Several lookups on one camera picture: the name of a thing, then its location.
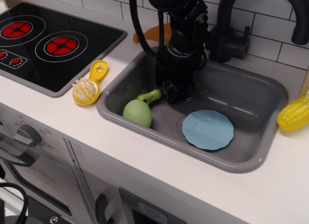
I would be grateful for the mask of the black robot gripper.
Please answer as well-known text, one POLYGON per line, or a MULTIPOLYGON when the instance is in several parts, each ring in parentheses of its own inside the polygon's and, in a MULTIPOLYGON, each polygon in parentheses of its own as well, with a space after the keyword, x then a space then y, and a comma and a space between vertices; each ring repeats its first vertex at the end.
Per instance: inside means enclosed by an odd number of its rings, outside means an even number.
POLYGON ((201 46, 189 56, 176 56, 166 46, 158 49, 155 81, 163 86, 169 104, 190 102, 194 91, 193 74, 205 66, 205 48, 201 46))

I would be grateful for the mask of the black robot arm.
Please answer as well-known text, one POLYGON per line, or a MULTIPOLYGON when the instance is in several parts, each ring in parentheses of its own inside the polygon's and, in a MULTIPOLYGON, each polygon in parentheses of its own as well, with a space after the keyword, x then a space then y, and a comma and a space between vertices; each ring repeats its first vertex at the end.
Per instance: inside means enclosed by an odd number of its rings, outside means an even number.
POLYGON ((206 64, 204 45, 208 39, 208 11, 203 0, 148 0, 160 12, 170 15, 171 38, 161 47, 155 79, 168 103, 190 101, 193 73, 206 64))

